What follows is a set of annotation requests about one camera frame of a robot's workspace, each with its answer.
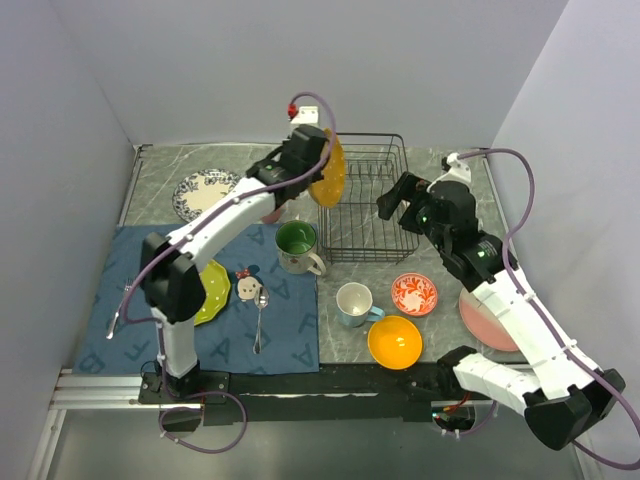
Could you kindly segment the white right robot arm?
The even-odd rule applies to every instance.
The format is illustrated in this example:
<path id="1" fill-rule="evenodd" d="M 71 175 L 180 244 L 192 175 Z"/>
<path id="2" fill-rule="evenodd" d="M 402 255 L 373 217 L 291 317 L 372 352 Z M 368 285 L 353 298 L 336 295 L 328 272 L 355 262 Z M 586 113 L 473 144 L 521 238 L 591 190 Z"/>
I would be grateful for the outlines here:
<path id="1" fill-rule="evenodd" d="M 400 227 L 430 241 L 446 270 L 496 317 L 530 366 L 514 370 L 458 347 L 439 361 L 439 391 L 452 399 L 477 392 L 511 408 L 552 450 L 604 419 L 613 394 L 624 391 L 624 379 L 613 368 L 601 369 L 537 304 L 515 257 L 480 228 L 469 187 L 405 172 L 377 199 L 379 217 L 390 219 L 401 202 L 408 207 Z"/>

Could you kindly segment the blue floral plate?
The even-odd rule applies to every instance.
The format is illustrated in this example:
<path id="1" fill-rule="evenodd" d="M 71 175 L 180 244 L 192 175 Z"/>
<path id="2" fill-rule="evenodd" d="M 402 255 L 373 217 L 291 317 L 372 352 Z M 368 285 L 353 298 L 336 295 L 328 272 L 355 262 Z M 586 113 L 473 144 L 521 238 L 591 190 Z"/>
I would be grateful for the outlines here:
<path id="1" fill-rule="evenodd" d="M 237 173 L 225 169 L 203 169 L 181 180 L 172 196 L 175 213 L 186 223 L 223 199 L 240 180 Z"/>

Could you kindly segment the orange polka dot plate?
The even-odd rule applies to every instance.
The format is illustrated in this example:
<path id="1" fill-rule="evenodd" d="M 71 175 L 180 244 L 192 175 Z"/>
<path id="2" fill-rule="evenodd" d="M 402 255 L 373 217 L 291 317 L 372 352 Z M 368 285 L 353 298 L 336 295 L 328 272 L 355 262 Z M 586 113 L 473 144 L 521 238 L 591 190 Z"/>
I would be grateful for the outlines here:
<path id="1" fill-rule="evenodd" d="M 323 178 L 310 185 L 309 194 L 318 206 L 333 208 L 339 203 L 346 183 L 345 153 L 339 137 L 321 173 Z"/>

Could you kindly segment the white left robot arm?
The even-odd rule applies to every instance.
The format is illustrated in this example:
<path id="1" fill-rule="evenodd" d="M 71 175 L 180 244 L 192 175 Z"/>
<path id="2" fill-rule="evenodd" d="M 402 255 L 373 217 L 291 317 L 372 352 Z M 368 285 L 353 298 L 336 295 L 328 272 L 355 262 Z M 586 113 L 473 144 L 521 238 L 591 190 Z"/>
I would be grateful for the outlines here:
<path id="1" fill-rule="evenodd" d="M 136 281 L 156 323 L 162 389 L 174 401 L 188 401 L 198 389 L 195 315 L 206 299 L 200 273 L 249 225 L 321 180 L 335 143 L 335 134 L 318 127 L 295 128 L 196 220 L 164 237 L 153 233 L 143 242 Z"/>

